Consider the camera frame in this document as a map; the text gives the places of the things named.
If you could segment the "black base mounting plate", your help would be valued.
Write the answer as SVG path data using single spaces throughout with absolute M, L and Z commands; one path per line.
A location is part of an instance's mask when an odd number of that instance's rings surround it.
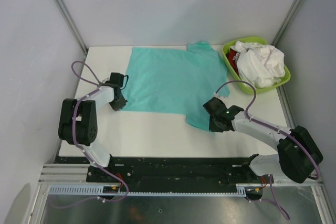
M 122 179 L 128 185 L 144 178 L 217 178 L 227 183 L 252 183 L 259 178 L 250 164 L 258 157 L 158 158 L 113 157 L 104 169 L 90 166 L 86 181 L 111 183 Z

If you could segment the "teal t shirt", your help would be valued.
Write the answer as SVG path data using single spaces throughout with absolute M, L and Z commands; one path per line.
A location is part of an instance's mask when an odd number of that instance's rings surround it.
M 228 69 L 208 43 L 186 49 L 134 47 L 122 94 L 125 111 L 185 115 L 185 122 L 208 131 L 209 114 L 203 104 L 227 81 Z

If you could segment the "white t shirt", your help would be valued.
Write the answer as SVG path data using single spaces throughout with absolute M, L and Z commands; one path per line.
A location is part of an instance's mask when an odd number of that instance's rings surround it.
M 285 77 L 284 53 L 271 45 L 237 41 L 230 47 L 239 77 L 256 88 L 269 88 Z

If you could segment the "left aluminium frame post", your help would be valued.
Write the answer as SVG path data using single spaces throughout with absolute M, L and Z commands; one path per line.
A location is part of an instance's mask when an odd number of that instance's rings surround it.
M 65 23 L 67 24 L 68 28 L 70 29 L 70 32 L 74 36 L 78 46 L 81 48 L 84 55 L 87 55 L 88 48 L 85 45 L 85 42 L 64 2 L 64 0 L 54 0 L 59 12 L 61 13 Z

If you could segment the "red t shirt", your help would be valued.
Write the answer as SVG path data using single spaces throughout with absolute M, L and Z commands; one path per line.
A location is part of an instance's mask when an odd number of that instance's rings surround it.
M 233 49 L 229 49 L 229 53 L 226 54 L 226 57 L 231 65 L 231 67 L 235 70 L 235 72 L 238 74 L 238 68 L 237 68 L 237 65 L 236 65 L 236 57 L 237 55 L 237 52 Z

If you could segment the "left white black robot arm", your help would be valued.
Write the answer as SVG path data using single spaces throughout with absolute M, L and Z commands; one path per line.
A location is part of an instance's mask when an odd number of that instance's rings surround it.
M 111 155 L 97 140 L 97 111 L 107 104 L 119 111 L 126 103 L 122 87 L 117 84 L 104 84 L 82 98 L 64 99 L 62 102 L 59 138 L 79 148 L 91 166 L 99 167 L 97 174 L 105 182 L 115 178 L 116 169 L 109 165 Z

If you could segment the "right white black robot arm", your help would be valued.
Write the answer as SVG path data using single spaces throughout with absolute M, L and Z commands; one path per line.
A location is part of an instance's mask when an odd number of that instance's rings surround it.
M 236 105 L 227 107 L 217 97 L 203 105 L 209 114 L 209 131 L 238 132 L 251 136 L 276 151 L 276 154 L 254 154 L 242 169 L 243 179 L 254 183 L 264 175 L 285 175 L 302 184 L 315 172 L 320 175 L 319 164 L 323 155 L 305 127 L 282 127 L 248 114 Z

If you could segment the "green plastic basket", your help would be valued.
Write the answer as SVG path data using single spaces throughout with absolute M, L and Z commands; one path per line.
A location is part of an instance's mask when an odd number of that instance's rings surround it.
M 266 41 L 264 41 L 262 38 L 260 37 L 246 37 L 246 38 L 240 38 L 240 39 L 237 39 L 237 40 L 233 40 L 233 41 L 230 41 L 228 42 L 227 44 L 225 44 L 223 46 L 223 60 L 224 60 L 224 63 L 225 65 L 227 66 L 227 69 L 228 71 L 230 72 L 230 74 L 232 75 L 232 78 L 234 80 L 237 80 L 238 81 L 238 86 L 241 88 L 241 90 L 246 93 L 246 94 L 254 94 L 253 90 L 256 90 L 257 93 L 265 93 L 271 89 L 274 89 L 274 88 L 277 88 L 283 84 L 285 84 L 286 82 L 289 81 L 290 77 L 291 77 L 291 74 L 290 74 L 290 71 L 288 70 L 288 68 L 286 67 L 285 65 L 285 77 L 282 78 L 281 82 L 279 84 L 276 84 L 272 87 L 269 87 L 269 88 L 256 88 L 254 87 L 252 84 L 250 84 L 249 82 L 246 82 L 246 81 L 243 81 L 240 77 L 239 77 L 239 74 L 237 74 L 235 72 L 235 70 L 231 67 L 227 57 L 226 57 L 226 54 L 229 53 L 229 49 L 231 46 L 233 46 L 235 44 L 235 42 L 237 41 L 242 41 L 242 42 L 257 42 L 257 43 L 260 43 L 260 44 L 263 44 L 263 45 L 268 45 L 268 43 Z

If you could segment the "aluminium frame post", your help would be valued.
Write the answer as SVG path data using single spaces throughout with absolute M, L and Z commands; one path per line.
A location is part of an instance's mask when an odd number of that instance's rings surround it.
M 305 0 L 293 0 L 290 8 L 288 9 L 284 20 L 282 21 L 274 39 L 272 40 L 271 44 L 276 46 L 277 43 L 280 41 L 281 37 L 284 35 L 285 31 L 294 20 L 297 12 L 299 11 L 300 7 L 304 3 Z
M 81 48 L 84 55 L 87 55 L 88 48 L 85 45 L 85 42 L 64 2 L 64 0 L 54 0 L 59 12 L 61 13 L 65 23 L 67 24 L 68 28 L 70 29 L 70 32 L 74 36 L 78 46 Z

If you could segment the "aluminium front rail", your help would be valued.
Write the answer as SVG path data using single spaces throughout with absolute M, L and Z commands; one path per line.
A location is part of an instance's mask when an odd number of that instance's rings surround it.
M 39 182 L 43 184 L 86 184 L 88 164 L 45 164 L 40 173 Z M 284 176 L 274 176 L 276 186 L 323 186 L 322 178 L 307 179 L 299 184 Z

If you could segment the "right aluminium frame post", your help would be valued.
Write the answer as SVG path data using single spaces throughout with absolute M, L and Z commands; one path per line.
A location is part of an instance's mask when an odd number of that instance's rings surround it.
M 293 0 L 290 8 L 288 9 L 284 20 L 282 21 L 274 39 L 272 40 L 271 44 L 276 46 L 277 43 L 280 41 L 281 37 L 284 35 L 285 31 L 294 20 L 297 12 L 299 11 L 300 7 L 304 3 L 305 0 Z

